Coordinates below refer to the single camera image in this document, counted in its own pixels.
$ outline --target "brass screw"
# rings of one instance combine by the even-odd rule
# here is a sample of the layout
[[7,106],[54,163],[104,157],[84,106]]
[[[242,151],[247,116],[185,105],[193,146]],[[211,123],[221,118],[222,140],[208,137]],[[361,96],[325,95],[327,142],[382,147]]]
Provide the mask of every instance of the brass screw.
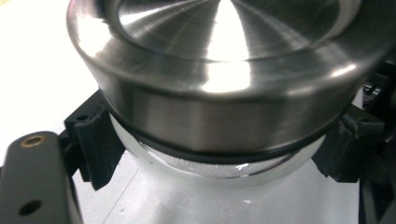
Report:
[[44,135],[35,135],[24,139],[21,142],[21,147],[35,147],[41,145],[46,140]]

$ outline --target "screw hole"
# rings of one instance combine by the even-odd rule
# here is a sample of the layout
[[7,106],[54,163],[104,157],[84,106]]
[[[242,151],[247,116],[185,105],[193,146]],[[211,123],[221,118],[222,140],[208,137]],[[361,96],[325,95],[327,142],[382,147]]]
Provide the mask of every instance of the screw hole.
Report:
[[42,144],[45,139],[46,137],[44,135],[32,136],[23,140],[21,147],[35,147]]
[[79,120],[79,121],[84,121],[84,120],[87,120],[87,119],[88,119],[88,116],[86,116],[86,115],[81,115],[81,116],[77,117],[77,120]]
[[34,200],[29,203],[26,203],[21,209],[20,209],[20,216],[25,217],[33,214],[35,211],[37,211],[41,207],[42,202],[39,200]]

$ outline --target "lid's recessed top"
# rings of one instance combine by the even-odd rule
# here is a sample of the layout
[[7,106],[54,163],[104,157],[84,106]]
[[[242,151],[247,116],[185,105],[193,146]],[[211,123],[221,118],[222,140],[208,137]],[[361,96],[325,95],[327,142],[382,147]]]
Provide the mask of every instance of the lid's recessed top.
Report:
[[135,1],[120,5],[122,33],[137,45],[193,60],[241,61],[312,48],[340,34],[357,0]]

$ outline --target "silver metal container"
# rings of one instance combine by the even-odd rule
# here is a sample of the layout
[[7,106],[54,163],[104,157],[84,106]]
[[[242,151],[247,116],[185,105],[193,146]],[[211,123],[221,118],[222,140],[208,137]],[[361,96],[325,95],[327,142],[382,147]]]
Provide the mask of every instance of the silver metal container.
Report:
[[67,24],[130,133],[176,156],[271,157],[343,114],[395,45],[395,13],[394,0],[72,0]]

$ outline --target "stainless steel lid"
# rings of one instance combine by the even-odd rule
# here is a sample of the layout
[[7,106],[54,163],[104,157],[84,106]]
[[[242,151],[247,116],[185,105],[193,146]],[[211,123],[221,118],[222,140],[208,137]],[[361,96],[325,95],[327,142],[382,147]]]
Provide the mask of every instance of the stainless steel lid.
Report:
[[271,153],[346,110],[395,45],[395,2],[72,0],[67,19],[131,132],[183,152]]

